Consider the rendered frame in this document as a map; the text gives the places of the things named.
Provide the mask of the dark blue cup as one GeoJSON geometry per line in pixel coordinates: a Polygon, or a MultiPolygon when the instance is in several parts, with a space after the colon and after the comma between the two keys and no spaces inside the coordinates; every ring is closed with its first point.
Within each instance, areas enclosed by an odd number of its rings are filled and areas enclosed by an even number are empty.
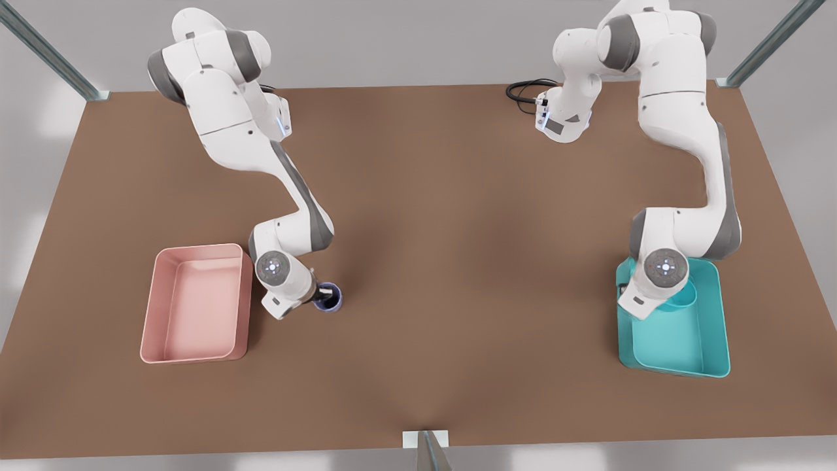
{"type": "Polygon", "coordinates": [[[329,302],[314,302],[311,299],[312,304],[320,311],[326,313],[334,313],[340,310],[341,306],[343,306],[343,293],[341,292],[340,288],[333,284],[333,298],[329,300],[329,302]]]}

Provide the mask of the teal cup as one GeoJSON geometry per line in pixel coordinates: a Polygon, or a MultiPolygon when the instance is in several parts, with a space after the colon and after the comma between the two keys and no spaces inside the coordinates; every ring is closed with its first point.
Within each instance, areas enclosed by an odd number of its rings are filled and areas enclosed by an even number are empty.
{"type": "Polygon", "coordinates": [[[685,283],[682,289],[679,290],[679,292],[676,292],[675,295],[670,297],[663,304],[661,304],[660,308],[667,312],[675,312],[682,308],[688,308],[694,305],[696,299],[696,286],[694,285],[693,278],[690,276],[687,278],[687,283],[685,283]]]}

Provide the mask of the pink rectangular box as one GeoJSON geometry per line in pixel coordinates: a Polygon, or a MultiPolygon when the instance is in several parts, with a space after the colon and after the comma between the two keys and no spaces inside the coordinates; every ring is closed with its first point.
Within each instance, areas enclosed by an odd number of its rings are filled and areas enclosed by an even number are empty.
{"type": "Polygon", "coordinates": [[[252,260],[238,244],[160,251],[150,281],[141,360],[239,360],[248,349],[252,287],[252,260]]]}

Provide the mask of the teal rectangular box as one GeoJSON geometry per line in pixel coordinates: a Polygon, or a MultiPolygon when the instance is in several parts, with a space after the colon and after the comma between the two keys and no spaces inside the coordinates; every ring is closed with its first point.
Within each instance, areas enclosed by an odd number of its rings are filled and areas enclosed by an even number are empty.
{"type": "Polygon", "coordinates": [[[694,305],[675,312],[658,307],[639,320],[617,307],[619,360],[628,368],[687,377],[723,378],[730,355],[719,273],[709,260],[689,258],[694,305]]]}

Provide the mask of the silver frame post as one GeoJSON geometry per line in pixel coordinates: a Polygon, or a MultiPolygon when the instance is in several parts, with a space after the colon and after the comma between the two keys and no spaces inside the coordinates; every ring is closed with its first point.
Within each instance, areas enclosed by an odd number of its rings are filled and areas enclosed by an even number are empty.
{"type": "Polygon", "coordinates": [[[401,446],[415,448],[416,471],[453,471],[445,455],[449,447],[449,431],[403,431],[401,446]]]}
{"type": "Polygon", "coordinates": [[[8,0],[0,0],[0,24],[3,24],[86,101],[108,101],[111,93],[93,86],[63,54],[56,50],[54,45],[40,35],[39,31],[13,8],[8,0]]]}
{"type": "Polygon", "coordinates": [[[798,0],[761,42],[730,72],[715,78],[717,88],[740,88],[793,33],[810,19],[827,0],[798,0]]]}

